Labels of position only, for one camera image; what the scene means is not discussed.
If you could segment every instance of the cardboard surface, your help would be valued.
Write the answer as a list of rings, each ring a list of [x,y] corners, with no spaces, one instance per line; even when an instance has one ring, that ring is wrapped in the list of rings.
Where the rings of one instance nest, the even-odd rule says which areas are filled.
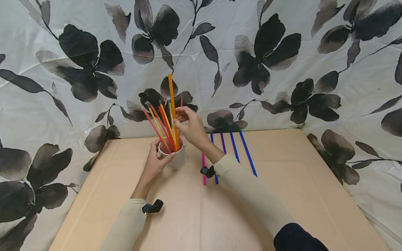
[[[388,250],[301,130],[244,132],[257,175],[296,221],[329,250]],[[250,164],[234,133],[241,164]],[[100,248],[141,175],[155,138],[108,141],[77,196],[50,251]],[[234,156],[230,134],[226,150]],[[219,135],[215,144],[222,148]],[[147,217],[133,250],[274,250],[273,238],[252,209],[213,178],[203,186],[201,152],[187,143],[187,163],[165,168],[147,202],[161,199],[161,212]]]

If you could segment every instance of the beige sleeve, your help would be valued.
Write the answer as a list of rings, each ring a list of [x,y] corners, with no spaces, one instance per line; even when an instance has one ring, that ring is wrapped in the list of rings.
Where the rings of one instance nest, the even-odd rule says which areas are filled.
[[[130,199],[124,204],[99,251],[131,251],[145,224],[145,204],[144,199]]]
[[[219,175],[219,181],[229,184],[254,209],[273,237],[283,226],[295,222],[268,186],[242,167],[235,158],[225,155],[213,166]]]

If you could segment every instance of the pink straw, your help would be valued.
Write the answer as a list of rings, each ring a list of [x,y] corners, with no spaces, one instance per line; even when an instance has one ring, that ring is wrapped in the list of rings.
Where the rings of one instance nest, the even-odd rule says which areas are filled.
[[[205,155],[204,155],[204,153],[202,153],[202,167],[205,167]],[[207,184],[207,178],[204,175],[202,175],[202,179],[204,181],[204,186],[205,186]]]

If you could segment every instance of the white cup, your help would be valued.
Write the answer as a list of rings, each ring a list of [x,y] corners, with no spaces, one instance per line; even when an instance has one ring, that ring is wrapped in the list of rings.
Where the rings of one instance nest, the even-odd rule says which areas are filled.
[[[173,170],[178,170],[180,168],[182,168],[187,161],[186,158],[186,146],[184,145],[184,142],[182,139],[179,138],[179,147],[180,150],[176,152],[176,156],[166,165],[168,168],[173,169]],[[162,156],[163,158],[165,158],[166,156],[168,156],[169,154],[166,151],[165,146],[163,145],[162,142],[159,143],[159,156]]]

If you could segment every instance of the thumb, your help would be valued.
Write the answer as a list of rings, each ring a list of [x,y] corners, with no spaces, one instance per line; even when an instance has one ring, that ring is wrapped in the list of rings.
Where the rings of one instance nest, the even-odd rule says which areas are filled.
[[[174,156],[176,156],[176,153],[174,153],[174,152],[169,154],[168,156],[166,156],[166,158],[160,160],[161,164],[163,166],[166,166],[167,163],[169,163],[173,159]]]
[[[174,122],[174,126],[175,126],[177,129],[179,129],[182,133],[184,133],[184,129],[186,128],[186,125],[180,123],[180,121],[177,120],[177,119],[174,119],[173,122]]]

